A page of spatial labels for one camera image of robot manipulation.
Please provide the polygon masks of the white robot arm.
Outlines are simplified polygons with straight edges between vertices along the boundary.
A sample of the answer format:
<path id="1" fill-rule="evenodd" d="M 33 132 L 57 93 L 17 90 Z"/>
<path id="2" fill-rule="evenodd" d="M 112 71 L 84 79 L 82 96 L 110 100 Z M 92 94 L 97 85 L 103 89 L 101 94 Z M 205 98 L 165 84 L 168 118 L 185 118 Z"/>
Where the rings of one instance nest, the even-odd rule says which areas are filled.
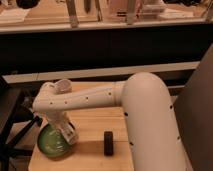
<path id="1" fill-rule="evenodd" d="M 134 171 L 187 170 L 170 93 L 155 74 L 140 72 L 125 81 L 69 93 L 46 82 L 33 102 L 33 109 L 44 114 L 67 141 L 74 138 L 74 130 L 63 119 L 64 112 L 114 106 L 126 115 Z"/>

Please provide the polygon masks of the white gripper with label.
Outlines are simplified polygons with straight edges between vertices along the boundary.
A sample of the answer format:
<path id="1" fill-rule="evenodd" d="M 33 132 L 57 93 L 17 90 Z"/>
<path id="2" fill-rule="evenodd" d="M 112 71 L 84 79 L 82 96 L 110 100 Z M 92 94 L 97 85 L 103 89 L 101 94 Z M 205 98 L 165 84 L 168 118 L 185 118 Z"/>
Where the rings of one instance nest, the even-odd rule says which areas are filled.
<path id="1" fill-rule="evenodd" d="M 74 145 L 78 140 L 75 127 L 66 115 L 52 117 L 49 123 L 58 130 L 69 145 Z"/>

